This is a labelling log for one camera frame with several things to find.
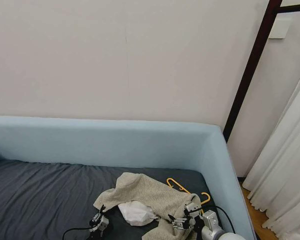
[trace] black cable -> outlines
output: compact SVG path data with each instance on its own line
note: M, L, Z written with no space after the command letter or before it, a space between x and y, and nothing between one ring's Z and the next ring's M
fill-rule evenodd
M62 235L62 240L65 240L65 235L67 232L73 231L73 230L89 230L92 229L93 227L74 227L66 230L63 235Z
M235 234L236 231L235 231L235 228L234 228L234 226L233 226L233 224L232 224L232 222L231 222L231 220L230 220L230 217L228 216L228 214L226 213L225 210L223 210L221 207L219 207L219 206L217 206L217 205L207 205L207 206L202 206L202 207L199 207L199 208L196 209L196 210L189 211L189 214L194 213L194 212L197 212L197 211L200 211L201 209L204 209L204 208L209 208L209 207L220 209L220 210L225 214L226 218L228 219L228 221L229 221L229 223L230 223L230 225L231 225L232 231L233 231L233 233Z

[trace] white curtain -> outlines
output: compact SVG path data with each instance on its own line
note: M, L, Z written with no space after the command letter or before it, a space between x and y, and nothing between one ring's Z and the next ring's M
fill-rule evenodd
M262 227L280 240L300 239L300 81L277 126L243 183Z

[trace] beige knit sweater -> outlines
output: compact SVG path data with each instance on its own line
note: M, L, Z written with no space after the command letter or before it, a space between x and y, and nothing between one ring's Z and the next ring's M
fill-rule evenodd
M144 174L124 172L116 180L115 188L101 193L93 206L100 209L105 206L109 209L129 201L139 201L150 206L153 212L160 216L158 227L142 236L142 240L194 240L196 234L190 230L173 228L168 214L175 218L183 218L184 206L191 201L200 205L200 198L196 194L179 192Z

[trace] light switch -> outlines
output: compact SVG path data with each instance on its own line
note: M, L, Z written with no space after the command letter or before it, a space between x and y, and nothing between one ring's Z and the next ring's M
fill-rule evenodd
M292 22L291 18L277 17L272 26L269 38L270 39L284 39L287 35L288 29Z

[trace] robotic arm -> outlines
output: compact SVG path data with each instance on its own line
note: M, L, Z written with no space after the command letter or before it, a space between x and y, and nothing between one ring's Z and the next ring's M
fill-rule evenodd
M202 240L245 240L235 233L225 232L220 226L217 214L208 210L204 214L201 207L191 202L184 206L184 218L174 218L169 215L172 225L176 229L192 229L198 234L201 232Z

